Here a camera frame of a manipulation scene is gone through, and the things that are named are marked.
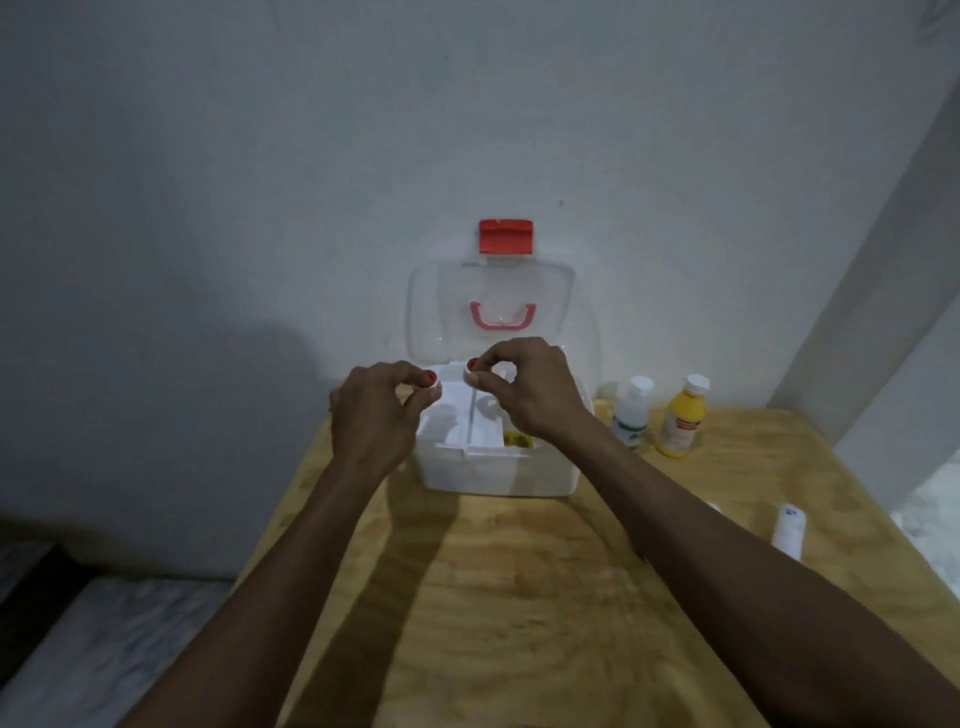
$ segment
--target green label stripe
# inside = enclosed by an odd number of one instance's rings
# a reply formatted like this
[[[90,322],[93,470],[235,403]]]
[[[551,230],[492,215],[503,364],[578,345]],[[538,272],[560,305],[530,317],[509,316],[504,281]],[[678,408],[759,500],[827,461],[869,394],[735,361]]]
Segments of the green label stripe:
[[[617,420],[615,417],[613,418],[613,424],[616,425],[617,427],[619,427],[620,429],[625,429],[625,430],[627,430],[628,432],[642,432],[643,430],[645,430],[645,429],[647,428],[647,425],[641,425],[640,427],[630,427],[629,425],[624,425],[624,424],[621,423],[619,420]]]

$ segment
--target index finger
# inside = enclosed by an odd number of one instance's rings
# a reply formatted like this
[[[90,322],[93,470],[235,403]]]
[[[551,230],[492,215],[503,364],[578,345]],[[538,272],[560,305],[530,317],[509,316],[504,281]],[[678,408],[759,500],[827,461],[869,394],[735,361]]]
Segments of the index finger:
[[[520,358],[523,356],[524,343],[530,340],[531,339],[527,337],[496,342],[496,344],[477,357],[476,362],[473,364],[472,371],[488,372],[493,368],[494,364],[500,361],[510,361],[518,364]]]
[[[423,369],[409,361],[395,361],[392,364],[379,364],[384,375],[395,387],[398,384],[413,384],[417,387],[429,387],[433,379]]]

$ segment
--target yellow bottle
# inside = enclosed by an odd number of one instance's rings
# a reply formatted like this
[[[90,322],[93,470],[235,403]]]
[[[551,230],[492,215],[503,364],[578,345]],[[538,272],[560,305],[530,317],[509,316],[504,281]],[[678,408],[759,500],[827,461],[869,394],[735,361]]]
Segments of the yellow bottle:
[[[663,413],[656,448],[667,457],[683,457],[693,445],[693,437],[704,419],[704,396],[710,388],[705,376],[690,375],[684,389],[673,398]]]

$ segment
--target white plastic box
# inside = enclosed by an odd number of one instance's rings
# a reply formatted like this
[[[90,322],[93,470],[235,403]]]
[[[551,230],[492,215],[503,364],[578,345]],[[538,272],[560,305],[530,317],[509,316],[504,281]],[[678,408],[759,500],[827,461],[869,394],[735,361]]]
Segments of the white plastic box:
[[[581,400],[592,412],[592,392],[576,363],[595,362],[584,368],[588,381],[597,376],[597,332],[575,280],[571,267],[531,257],[439,262],[411,277],[411,358],[437,374],[444,392],[420,417],[415,455],[424,486],[484,496],[573,493],[580,476],[573,464],[542,440],[532,448],[505,446],[504,430],[516,427],[495,397],[474,390],[464,374],[466,361],[497,341],[541,336],[567,352]],[[576,329],[572,336],[570,328]]]

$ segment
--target finger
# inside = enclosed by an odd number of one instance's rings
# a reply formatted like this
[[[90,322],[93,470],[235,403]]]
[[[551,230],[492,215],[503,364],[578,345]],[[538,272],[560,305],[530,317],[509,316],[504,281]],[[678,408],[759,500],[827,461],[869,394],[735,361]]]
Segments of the finger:
[[[413,384],[415,387],[429,387],[433,379],[416,364],[409,361],[395,361],[392,364],[377,364],[383,368],[384,376],[395,387],[398,384]]]
[[[415,389],[414,393],[407,398],[403,404],[403,409],[407,413],[407,418],[417,423],[420,421],[420,413],[440,398],[440,389]]]
[[[498,341],[480,356],[477,357],[473,370],[477,372],[488,372],[493,365],[500,361],[510,361],[519,364],[523,358],[523,353],[531,344],[546,342],[537,336],[525,336],[518,339],[507,339]]]
[[[464,381],[474,389],[489,392],[501,404],[510,399],[514,388],[513,384],[493,372],[470,372],[464,376]]]

